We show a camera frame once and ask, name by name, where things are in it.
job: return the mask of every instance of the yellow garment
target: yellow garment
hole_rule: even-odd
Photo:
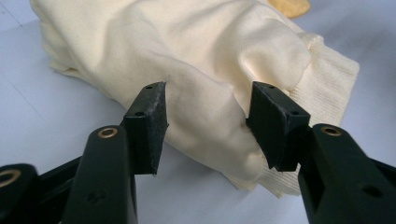
[[[268,3],[290,19],[304,15],[311,8],[308,0],[268,0]]]
[[[165,140],[238,188],[299,194],[297,172],[269,169],[246,125],[251,83],[266,82],[338,125],[357,63],[266,0],[31,0],[51,67],[128,108],[166,81]]]

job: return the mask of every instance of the white table surface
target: white table surface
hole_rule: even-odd
[[[396,2],[311,0],[294,20],[360,63],[341,127],[369,157],[396,166]],[[89,84],[49,69],[27,0],[0,0],[0,166],[42,174],[81,155],[96,128],[125,113]],[[301,197],[234,188],[216,171],[164,144],[156,177],[136,177],[139,223],[307,223]]]

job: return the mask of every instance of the black plastic arm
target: black plastic arm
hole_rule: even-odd
[[[153,83],[120,126],[90,135],[81,158],[41,176],[0,167],[0,224],[137,223],[134,175],[157,174],[167,127],[165,83]]]
[[[309,114],[278,88],[253,84],[247,125],[270,167],[294,171],[310,223],[395,223],[396,169],[368,158],[344,130],[308,127]]]

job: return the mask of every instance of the yellow object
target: yellow object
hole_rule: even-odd
[[[304,15],[311,8],[308,0],[268,0],[268,3],[290,19]]]

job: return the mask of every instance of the crumpled cloth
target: crumpled cloth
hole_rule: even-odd
[[[311,125],[337,125],[359,70],[264,0],[31,4],[54,70],[125,108],[144,86],[166,81],[165,140],[240,189],[300,193],[297,173],[270,170],[245,123],[252,82],[279,87],[311,114]]]

